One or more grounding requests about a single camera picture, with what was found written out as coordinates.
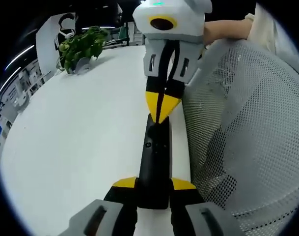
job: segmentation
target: white table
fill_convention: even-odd
[[[14,209],[37,236],[55,236],[70,217],[138,176],[149,114],[143,46],[104,50],[84,75],[52,77],[17,116],[1,177]],[[174,177],[190,180],[182,105],[170,116]],[[170,211],[138,210],[135,235],[173,235]]]

